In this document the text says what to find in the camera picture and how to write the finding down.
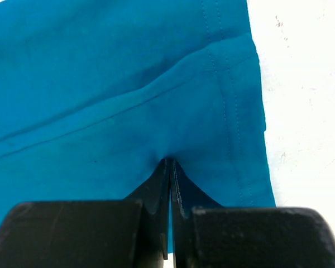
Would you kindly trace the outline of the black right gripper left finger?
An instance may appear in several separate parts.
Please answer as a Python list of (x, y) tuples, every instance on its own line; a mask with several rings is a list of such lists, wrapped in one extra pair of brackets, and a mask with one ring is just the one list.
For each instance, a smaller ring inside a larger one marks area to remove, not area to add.
[(163, 267), (170, 161), (120, 200), (26, 202), (0, 226), (0, 267)]

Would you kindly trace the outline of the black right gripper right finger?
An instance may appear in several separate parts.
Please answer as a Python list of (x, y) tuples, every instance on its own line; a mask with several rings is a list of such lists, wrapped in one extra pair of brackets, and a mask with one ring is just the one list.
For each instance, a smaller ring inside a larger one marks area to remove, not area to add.
[(315, 210), (229, 208), (170, 166), (175, 267), (335, 267), (335, 238)]

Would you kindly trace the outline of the blue t shirt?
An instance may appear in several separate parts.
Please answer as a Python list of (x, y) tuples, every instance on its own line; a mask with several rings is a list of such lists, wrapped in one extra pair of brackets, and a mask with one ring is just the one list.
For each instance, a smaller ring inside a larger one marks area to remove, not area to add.
[(0, 2), (0, 224), (121, 199), (175, 159), (226, 207), (273, 207), (246, 1)]

